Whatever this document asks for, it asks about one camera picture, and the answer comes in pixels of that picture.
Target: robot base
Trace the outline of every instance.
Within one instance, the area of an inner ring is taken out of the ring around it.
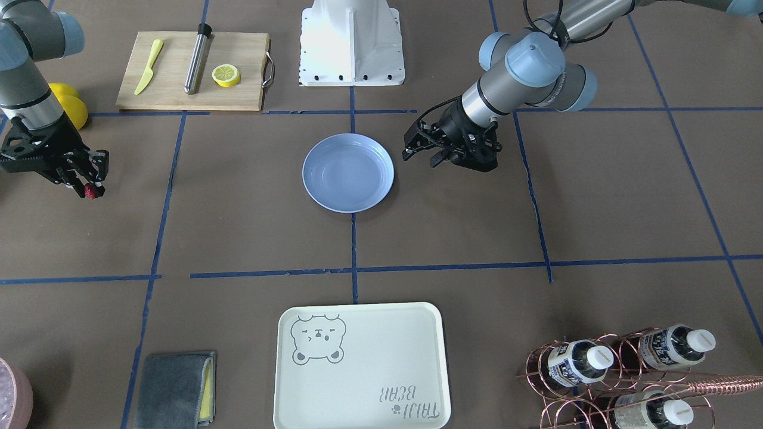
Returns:
[[[315,0],[302,11],[300,86],[405,80],[400,12],[386,0]]]

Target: lemon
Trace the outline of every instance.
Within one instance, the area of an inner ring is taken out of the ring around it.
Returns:
[[[71,95],[72,97],[79,98],[79,92],[66,83],[54,82],[50,84],[50,90],[53,91],[53,95],[56,97],[62,97],[64,95]]]
[[[241,75],[238,73],[236,66],[223,64],[212,70],[212,79],[223,88],[230,88],[241,81]]]
[[[85,122],[88,121],[88,107],[85,103],[77,97],[71,95],[62,95],[58,98],[58,102],[61,103],[63,111],[69,116],[69,119],[74,124],[74,128],[79,130],[85,126]]]

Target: wooden cutting board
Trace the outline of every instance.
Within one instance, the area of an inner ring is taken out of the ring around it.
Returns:
[[[164,40],[164,47],[154,63],[151,83],[135,95],[154,39]],[[198,92],[188,95],[183,85],[195,45],[195,31],[138,33],[119,88],[117,107],[195,111],[258,111],[262,108],[262,79],[267,60],[265,52],[270,45],[268,34],[213,32]],[[238,68],[241,73],[238,85],[223,88],[212,80],[212,70],[221,64],[233,64]]]

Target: bear face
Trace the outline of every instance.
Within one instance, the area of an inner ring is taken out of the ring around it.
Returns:
[[[347,326],[337,315],[335,318],[311,316],[307,320],[301,317],[291,326],[296,350],[292,359],[297,365],[304,365],[310,359],[326,359],[338,363],[344,358],[342,338]]]

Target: dish towel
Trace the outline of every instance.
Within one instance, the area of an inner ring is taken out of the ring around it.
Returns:
[[[135,429],[196,429],[214,420],[214,351],[152,355],[143,363]]]

